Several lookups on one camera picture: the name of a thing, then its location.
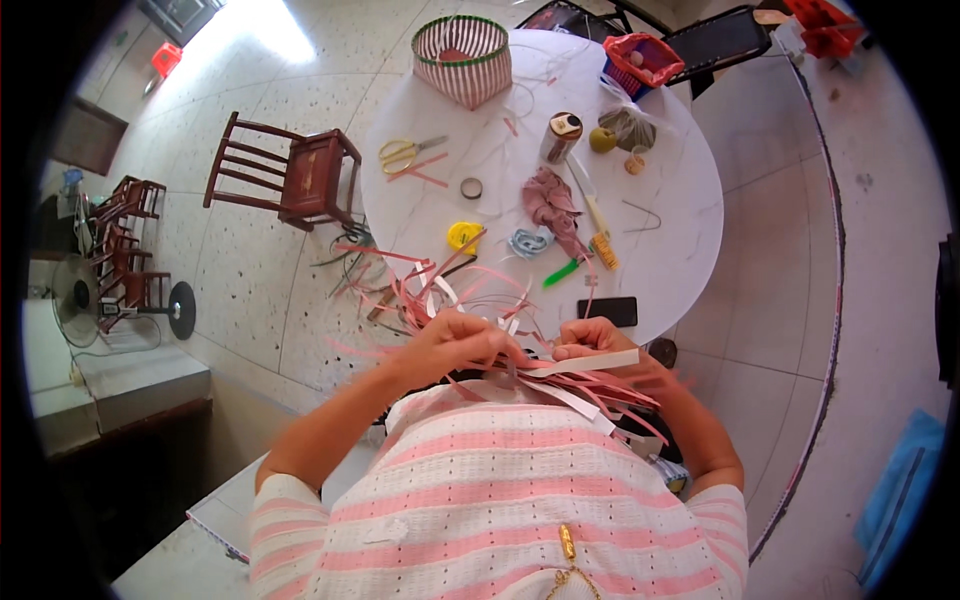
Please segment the metal ring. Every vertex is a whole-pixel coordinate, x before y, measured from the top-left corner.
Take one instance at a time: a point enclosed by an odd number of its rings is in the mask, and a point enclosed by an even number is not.
[[[467,200],[476,200],[483,194],[483,183],[476,177],[468,177],[460,182],[460,193]]]

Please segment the red plastic stool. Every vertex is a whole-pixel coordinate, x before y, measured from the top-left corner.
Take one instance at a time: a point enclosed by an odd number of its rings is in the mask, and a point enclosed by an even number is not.
[[[160,77],[166,79],[170,71],[180,62],[183,57],[183,51],[172,43],[165,41],[160,49],[156,51],[150,63],[159,72]]]

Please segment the black phone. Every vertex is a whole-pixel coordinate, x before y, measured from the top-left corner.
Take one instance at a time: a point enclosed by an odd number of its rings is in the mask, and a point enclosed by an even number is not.
[[[607,317],[617,327],[633,327],[636,325],[636,297],[594,298],[589,315]],[[587,317],[587,301],[577,300],[577,318]]]

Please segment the scissors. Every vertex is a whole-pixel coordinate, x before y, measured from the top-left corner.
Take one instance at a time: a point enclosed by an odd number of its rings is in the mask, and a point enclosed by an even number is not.
[[[383,166],[383,172],[387,175],[399,173],[414,163],[414,159],[421,150],[439,146],[440,144],[446,142],[448,138],[449,136],[447,135],[440,135],[438,137],[431,137],[425,142],[421,142],[419,144],[415,144],[408,139],[390,140],[383,146],[380,146],[380,164]],[[393,170],[387,166],[395,162],[402,163],[402,166]]]

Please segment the person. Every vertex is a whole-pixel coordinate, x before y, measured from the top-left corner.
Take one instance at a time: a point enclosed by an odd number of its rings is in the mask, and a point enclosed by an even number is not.
[[[627,348],[636,345],[593,318],[563,324],[553,357]],[[397,401],[500,353],[528,360],[487,321],[442,311],[280,435],[255,478],[255,595],[741,597],[743,467],[717,418],[642,349],[639,364],[612,372],[653,375],[635,385],[660,403],[683,451],[685,503],[624,443],[532,392],[477,379]],[[379,454],[325,507],[317,490],[391,404]]]

